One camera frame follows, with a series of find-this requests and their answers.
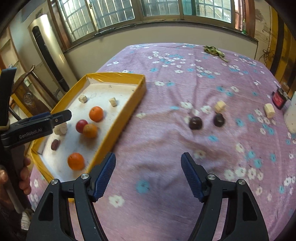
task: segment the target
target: blue flower print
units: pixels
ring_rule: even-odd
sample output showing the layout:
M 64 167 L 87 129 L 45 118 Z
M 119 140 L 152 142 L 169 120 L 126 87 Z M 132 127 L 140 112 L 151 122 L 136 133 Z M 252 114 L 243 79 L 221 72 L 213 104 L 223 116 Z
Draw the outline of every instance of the blue flower print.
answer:
M 229 68 L 229 70 L 232 71 L 232 72 L 238 72 L 237 69 L 233 69 L 233 68 Z
M 244 126 L 244 122 L 243 122 L 241 119 L 239 119 L 239 118 L 236 118 L 236 119 L 235 119 L 235 122 L 237 123 L 237 125 L 238 125 L 239 127 L 243 127 L 243 126 Z
M 273 136 L 274 130 L 271 127 L 268 127 L 268 133 Z
M 158 71 L 157 68 L 152 68 L 152 69 L 150 70 L 150 72 L 156 72 L 156 71 Z
M 231 91 L 226 91 L 227 96 L 233 96 L 233 93 Z
M 174 86 L 174 85 L 175 85 L 174 82 L 169 82 L 169 83 L 167 83 L 167 86 Z
M 256 157 L 255 152 L 253 152 L 253 151 L 249 151 L 249 152 L 248 152 L 248 157 L 249 157 L 249 158 L 255 158 L 255 157 Z
M 255 165 L 256 168 L 262 167 L 261 160 L 260 159 L 255 159 L 254 160 L 254 165 Z
M 279 193 L 284 194 L 285 188 L 283 186 L 279 186 Z
M 137 192 L 140 194 L 147 193 L 149 192 L 149 189 L 150 189 L 150 183 L 145 180 L 140 180 L 136 184 L 136 189 L 137 189 Z
M 290 208 L 290 209 L 289 209 L 288 216 L 289 216 L 289 217 L 292 217 L 293 213 L 294 213 L 293 209 Z
M 255 118 L 255 116 L 253 114 L 248 114 L 248 119 L 251 122 L 256 122 L 257 121 L 257 119 Z
M 213 135 L 211 135 L 211 136 L 209 136 L 209 140 L 212 141 L 212 142 L 217 142 L 218 141 L 218 138 L 215 137 L 215 136 L 213 136 Z
M 276 162 L 276 155 L 275 155 L 274 153 L 271 153 L 271 154 L 270 154 L 270 160 L 271 160 L 272 162 Z
M 224 89 L 222 86 L 217 86 L 216 89 L 217 89 L 219 92 L 222 92 L 222 93 L 225 92 L 225 89 Z
M 170 109 L 172 109 L 172 110 L 178 110 L 179 107 L 178 106 L 171 106 Z

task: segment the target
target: silver bolt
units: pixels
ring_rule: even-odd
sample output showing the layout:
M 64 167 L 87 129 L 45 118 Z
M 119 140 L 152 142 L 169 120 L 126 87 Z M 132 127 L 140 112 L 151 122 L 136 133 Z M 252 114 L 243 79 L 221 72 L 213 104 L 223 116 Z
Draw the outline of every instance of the silver bolt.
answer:
M 50 184 L 51 185 L 55 185 L 55 184 L 57 184 L 58 181 L 59 181 L 58 179 L 52 179 L 51 182 L 50 182 Z
M 245 185 L 246 184 L 246 181 L 244 179 L 239 179 L 239 184 L 240 185 Z
M 88 179 L 89 175 L 87 173 L 84 173 L 84 174 L 81 175 L 81 178 L 82 179 Z
M 214 174 L 209 174 L 207 177 L 208 177 L 209 180 L 215 180 L 216 179 L 216 176 Z

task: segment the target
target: wrinkled fabric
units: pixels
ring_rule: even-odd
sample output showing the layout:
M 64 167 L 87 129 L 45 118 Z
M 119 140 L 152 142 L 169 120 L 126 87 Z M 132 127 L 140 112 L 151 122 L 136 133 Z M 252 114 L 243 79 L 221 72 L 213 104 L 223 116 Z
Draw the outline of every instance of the wrinkled fabric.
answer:
M 224 62 L 202 46 L 159 43 L 128 46 L 99 72 L 144 74 L 147 92 L 114 147 L 116 168 L 106 192 L 94 204 L 110 241 L 185 241 L 202 204 L 194 198 L 180 164 L 189 152 L 197 164 L 222 180 L 246 180 L 274 240 L 295 208 L 296 136 L 288 132 L 283 111 L 265 118 L 278 82 L 260 62 L 230 51 Z M 218 101 L 226 123 L 213 124 Z M 199 116 L 201 130 L 190 130 Z M 46 187 L 32 172 L 33 206 Z M 71 218 L 83 240 L 74 204 Z M 223 230 L 224 200 L 213 240 Z

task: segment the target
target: purple floral blanket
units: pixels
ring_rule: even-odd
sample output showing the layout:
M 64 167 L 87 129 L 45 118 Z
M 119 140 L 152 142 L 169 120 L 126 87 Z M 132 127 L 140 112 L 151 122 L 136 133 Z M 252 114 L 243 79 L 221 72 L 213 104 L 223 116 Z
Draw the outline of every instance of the purple floral blanket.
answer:
M 110 241 L 186 241 L 202 204 L 194 198 L 180 165 L 189 152 L 220 179 L 246 180 L 274 240 L 296 208 L 293 192 L 296 136 L 283 111 L 267 119 L 264 104 L 278 82 L 266 67 L 223 50 L 224 62 L 202 46 L 157 43 L 128 46 L 99 72 L 146 76 L 147 93 L 118 140 L 117 164 L 105 195 L 95 203 Z M 223 127 L 213 124 L 214 106 L 227 105 Z M 201 130 L 190 130 L 199 116 Z M 30 199 L 36 206 L 47 183 L 34 169 Z M 213 240 L 223 230 L 227 201 Z M 74 207 L 77 240 L 83 240 Z

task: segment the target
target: orange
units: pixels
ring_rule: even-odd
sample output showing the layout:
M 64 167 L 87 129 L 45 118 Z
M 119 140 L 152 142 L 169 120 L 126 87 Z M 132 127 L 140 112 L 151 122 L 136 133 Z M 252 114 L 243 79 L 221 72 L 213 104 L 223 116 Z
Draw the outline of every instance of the orange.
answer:
M 91 111 L 89 112 L 89 118 L 92 121 L 95 122 L 99 122 L 100 120 L 102 120 L 104 117 L 104 111 L 101 107 L 99 106 L 95 106 L 91 109 Z
M 86 124 L 83 127 L 83 135 L 87 138 L 95 138 L 98 134 L 98 128 L 94 124 Z
M 80 153 L 74 152 L 68 157 L 68 165 L 74 171 L 84 168 L 84 158 Z

